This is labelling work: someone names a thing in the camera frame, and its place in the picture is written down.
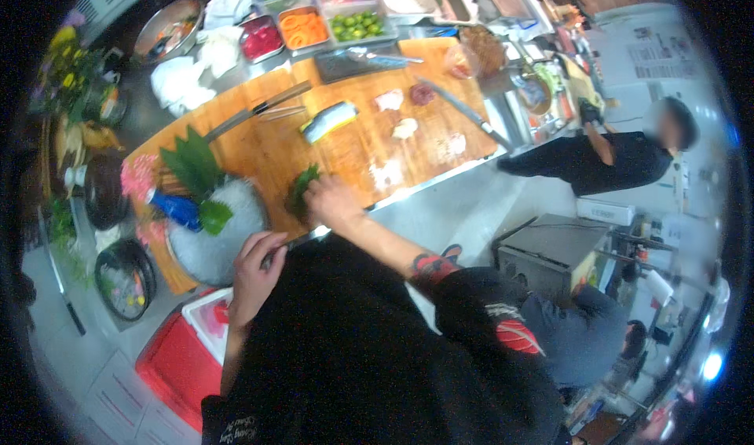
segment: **tattooed arm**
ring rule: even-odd
[[[429,291],[425,288],[460,269],[446,258],[371,220],[349,187],[337,176],[313,180],[304,199],[315,220],[391,267],[406,280],[414,281],[424,291]]]

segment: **chef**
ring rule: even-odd
[[[553,176],[571,184],[576,196],[636,188],[658,181],[674,156],[690,148],[699,129],[680,100],[658,102],[654,130],[618,133],[595,106],[579,99],[586,135],[561,137],[521,156],[501,157],[498,168],[518,176]],[[608,132],[600,134],[594,122]]]

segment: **black plate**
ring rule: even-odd
[[[113,269],[127,272],[136,271],[137,275],[141,278],[144,292],[144,306],[141,306],[137,315],[128,316],[124,312],[118,310],[112,301],[112,297],[109,293],[106,293],[107,288],[102,281],[102,275],[100,273],[100,269],[105,264]],[[152,264],[144,250],[141,248],[141,245],[133,239],[118,241],[99,254],[94,266],[94,280],[97,283],[97,290],[99,291],[99,295],[105,303],[105,306],[107,306],[116,318],[127,322],[135,322],[144,315],[156,289],[155,272],[152,268]]]

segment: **knife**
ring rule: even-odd
[[[68,309],[68,314],[70,314],[71,319],[73,320],[73,324],[76,324],[76,329],[79,331],[79,334],[81,336],[84,336],[86,335],[87,330],[86,328],[84,328],[84,325],[81,323],[81,319],[79,319],[79,315],[76,314],[76,310],[73,308],[73,305],[71,304],[71,300],[68,298],[68,294],[66,294],[66,288],[63,286],[62,277],[60,276],[60,271],[57,268],[57,264],[55,263],[55,257],[53,257],[52,250],[50,248],[50,240],[48,239],[48,235],[47,235],[47,226],[44,224],[44,218],[42,216],[42,207],[40,207],[39,205],[37,206],[37,221],[39,223],[39,238],[42,240],[42,246],[44,247],[44,251],[48,253],[48,258],[50,260],[52,272],[55,275],[55,280],[57,281],[57,287],[60,290],[60,295],[62,296],[62,300],[66,304],[66,308]]]
[[[485,119],[478,112],[472,110],[471,106],[468,106],[466,103],[458,100],[455,95],[448,92],[444,88],[438,87],[436,84],[430,82],[429,80],[422,77],[416,78],[421,83],[429,86],[429,88],[434,90],[435,93],[444,98],[448,103],[452,104],[458,111],[461,112],[461,114],[476,123],[476,125],[482,128],[482,130],[487,134],[489,134],[491,138],[493,138],[497,143],[500,143],[505,148],[505,150],[507,150],[508,152],[513,152],[515,150],[515,147],[513,147],[510,142],[508,142],[508,139],[495,132],[495,129],[492,128],[490,123],[485,121]]]
[[[281,104],[283,101],[288,101],[291,98],[295,98],[302,93],[308,92],[309,90],[311,90],[311,82],[307,80],[306,82],[299,83],[289,88],[285,92],[278,93],[267,101],[259,103],[258,105],[254,106],[251,111],[244,108],[243,110],[240,110],[236,114],[232,115],[227,120],[223,121],[217,128],[212,129],[209,133],[207,133],[206,136],[204,136],[204,140],[206,140],[207,143],[211,143],[213,140],[217,139],[229,130],[235,128],[245,120],[258,115],[259,113],[263,113],[270,108]]]

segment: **tattoo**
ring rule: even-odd
[[[438,284],[443,278],[460,269],[460,266],[435,253],[422,253],[411,264],[411,270],[414,272],[412,279],[431,284]]]

